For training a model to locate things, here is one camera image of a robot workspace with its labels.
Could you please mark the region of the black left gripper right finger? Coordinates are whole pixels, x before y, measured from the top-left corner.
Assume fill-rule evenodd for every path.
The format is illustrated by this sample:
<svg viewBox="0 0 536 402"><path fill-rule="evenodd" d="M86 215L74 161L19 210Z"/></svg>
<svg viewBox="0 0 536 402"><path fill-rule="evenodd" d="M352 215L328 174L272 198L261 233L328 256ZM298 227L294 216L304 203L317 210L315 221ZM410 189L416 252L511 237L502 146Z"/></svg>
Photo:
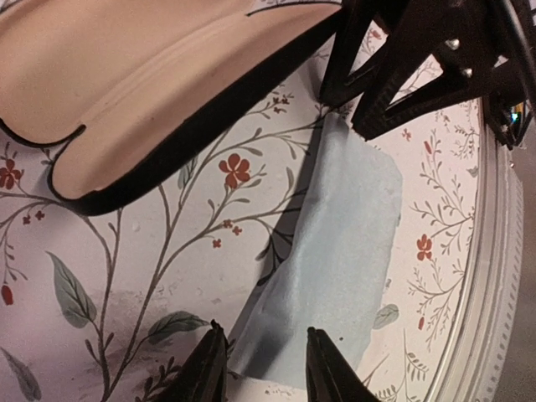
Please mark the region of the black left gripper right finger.
<svg viewBox="0 0 536 402"><path fill-rule="evenodd" d="M322 329L307 329L307 400L311 402L376 402L332 339Z"/></svg>

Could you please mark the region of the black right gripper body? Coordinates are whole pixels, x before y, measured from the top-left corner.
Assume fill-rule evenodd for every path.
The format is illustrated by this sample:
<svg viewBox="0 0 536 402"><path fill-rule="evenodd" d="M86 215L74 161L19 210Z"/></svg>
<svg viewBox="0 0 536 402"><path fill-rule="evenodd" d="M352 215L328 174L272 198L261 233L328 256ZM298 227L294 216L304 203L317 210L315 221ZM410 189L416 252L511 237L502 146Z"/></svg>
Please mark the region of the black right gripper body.
<svg viewBox="0 0 536 402"><path fill-rule="evenodd" d="M535 117L535 2L486 1L487 36L497 62L483 97L485 122L497 141L521 145Z"/></svg>

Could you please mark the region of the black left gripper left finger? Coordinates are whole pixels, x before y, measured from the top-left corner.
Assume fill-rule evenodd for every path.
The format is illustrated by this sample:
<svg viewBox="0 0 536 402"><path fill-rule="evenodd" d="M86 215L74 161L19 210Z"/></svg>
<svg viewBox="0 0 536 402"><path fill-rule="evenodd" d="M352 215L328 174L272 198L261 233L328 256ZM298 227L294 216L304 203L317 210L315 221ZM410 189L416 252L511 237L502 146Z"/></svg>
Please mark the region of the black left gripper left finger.
<svg viewBox="0 0 536 402"><path fill-rule="evenodd" d="M225 401L228 342L215 320L210 325L177 377L162 392L163 401Z"/></svg>

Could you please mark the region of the light blue cloth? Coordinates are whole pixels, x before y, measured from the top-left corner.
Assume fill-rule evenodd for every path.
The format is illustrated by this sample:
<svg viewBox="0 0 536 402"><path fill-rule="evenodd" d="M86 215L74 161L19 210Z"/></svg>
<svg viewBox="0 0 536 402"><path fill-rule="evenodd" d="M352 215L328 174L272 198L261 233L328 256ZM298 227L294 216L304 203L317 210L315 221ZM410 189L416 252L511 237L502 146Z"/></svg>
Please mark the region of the light blue cloth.
<svg viewBox="0 0 536 402"><path fill-rule="evenodd" d="M229 358L237 374L305 385L309 327L357 368L371 338L401 216L393 158L326 116L291 252L265 285Z"/></svg>

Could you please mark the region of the black glasses case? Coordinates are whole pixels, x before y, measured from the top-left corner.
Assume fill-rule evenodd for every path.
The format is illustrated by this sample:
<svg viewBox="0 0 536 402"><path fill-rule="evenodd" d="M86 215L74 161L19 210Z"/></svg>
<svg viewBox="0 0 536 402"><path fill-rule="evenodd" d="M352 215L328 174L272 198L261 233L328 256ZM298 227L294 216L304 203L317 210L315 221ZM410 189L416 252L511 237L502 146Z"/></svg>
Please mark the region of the black glasses case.
<svg viewBox="0 0 536 402"><path fill-rule="evenodd" d="M339 1L7 1L1 128L59 146L54 196L86 216L152 191L335 33Z"/></svg>

